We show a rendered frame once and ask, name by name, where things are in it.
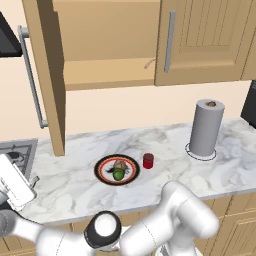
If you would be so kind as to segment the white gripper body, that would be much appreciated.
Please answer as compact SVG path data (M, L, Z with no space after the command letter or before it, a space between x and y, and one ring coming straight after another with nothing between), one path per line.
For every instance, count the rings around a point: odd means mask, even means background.
M5 154L0 155L0 191L13 210L21 211L35 199L36 192L19 168Z

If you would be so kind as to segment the red rimmed patterned plate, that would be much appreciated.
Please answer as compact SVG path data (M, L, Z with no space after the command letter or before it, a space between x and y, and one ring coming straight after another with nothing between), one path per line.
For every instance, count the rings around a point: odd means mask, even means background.
M113 177L114 163L116 160L123 160L126 162L128 168L124 173L124 178L117 181ZM101 158L94 167L94 174L97 179L104 184L111 186L121 186L133 182L140 174L139 164L127 155L122 154L112 154Z

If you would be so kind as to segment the green avocado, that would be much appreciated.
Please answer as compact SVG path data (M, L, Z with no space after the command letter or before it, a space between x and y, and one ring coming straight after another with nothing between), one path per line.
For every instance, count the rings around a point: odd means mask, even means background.
M120 181L124 178L125 171L121 168L116 168L113 172L113 177L115 180Z

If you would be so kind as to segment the brown bread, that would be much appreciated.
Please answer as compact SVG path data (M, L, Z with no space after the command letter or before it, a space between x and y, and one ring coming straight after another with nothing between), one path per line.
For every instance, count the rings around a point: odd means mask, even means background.
M120 168L122 170L126 170L128 166L126 165L126 162L123 160L116 160L114 163L114 168Z

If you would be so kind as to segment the open wooden cabinet door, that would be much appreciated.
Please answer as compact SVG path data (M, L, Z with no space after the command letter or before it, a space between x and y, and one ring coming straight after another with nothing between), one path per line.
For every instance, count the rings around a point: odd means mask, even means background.
M55 156L65 155L66 89L58 14L53 0L22 0Z

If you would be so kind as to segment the red jam jar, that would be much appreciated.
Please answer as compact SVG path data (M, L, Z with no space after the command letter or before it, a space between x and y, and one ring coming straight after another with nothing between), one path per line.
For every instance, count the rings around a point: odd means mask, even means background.
M152 153L145 153L143 155L143 167L151 169L154 164L154 155Z

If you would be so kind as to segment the closed wooden cabinet door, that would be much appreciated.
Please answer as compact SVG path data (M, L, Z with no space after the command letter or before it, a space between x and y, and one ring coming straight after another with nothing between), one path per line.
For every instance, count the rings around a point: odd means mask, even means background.
M176 11L164 72L170 10ZM256 30L256 0L161 0L157 86L241 80Z

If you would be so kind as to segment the narrow wooden cabinet door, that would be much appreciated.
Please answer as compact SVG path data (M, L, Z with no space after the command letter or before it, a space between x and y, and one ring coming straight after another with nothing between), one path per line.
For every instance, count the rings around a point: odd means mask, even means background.
M252 39L241 79L242 80L256 79L256 34Z

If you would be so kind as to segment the grey hob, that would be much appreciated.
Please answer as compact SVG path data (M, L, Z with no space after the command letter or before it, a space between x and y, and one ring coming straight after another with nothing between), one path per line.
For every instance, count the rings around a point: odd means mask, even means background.
M25 178L29 179L37 143L37 139L0 142L0 154L6 154L20 169Z

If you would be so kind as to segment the black range hood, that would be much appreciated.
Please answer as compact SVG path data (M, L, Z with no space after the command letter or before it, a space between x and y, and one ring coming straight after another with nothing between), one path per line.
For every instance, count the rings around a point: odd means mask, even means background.
M21 56L21 44L0 11L0 58Z

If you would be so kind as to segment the grey paper towel roll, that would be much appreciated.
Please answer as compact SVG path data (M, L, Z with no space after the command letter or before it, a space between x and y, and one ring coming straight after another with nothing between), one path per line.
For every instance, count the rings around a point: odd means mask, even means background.
M199 157L213 155L225 106L212 99L196 103L189 151Z

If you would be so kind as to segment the wooden base cabinets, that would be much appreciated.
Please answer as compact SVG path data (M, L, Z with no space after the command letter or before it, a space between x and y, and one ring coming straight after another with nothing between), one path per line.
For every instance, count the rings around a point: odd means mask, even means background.
M209 239L196 239L204 256L256 256L256 192L205 200L220 221ZM0 256L36 256L34 244L18 238L0 238Z

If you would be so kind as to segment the black appliance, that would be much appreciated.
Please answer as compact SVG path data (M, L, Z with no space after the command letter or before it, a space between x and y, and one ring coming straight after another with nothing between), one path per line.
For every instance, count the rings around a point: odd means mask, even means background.
M256 129L256 80L251 82L240 117Z

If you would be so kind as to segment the wooden wall cabinet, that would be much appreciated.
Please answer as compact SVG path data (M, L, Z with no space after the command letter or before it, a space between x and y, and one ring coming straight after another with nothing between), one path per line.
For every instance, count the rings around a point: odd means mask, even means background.
M53 0L68 91L151 85L160 0Z

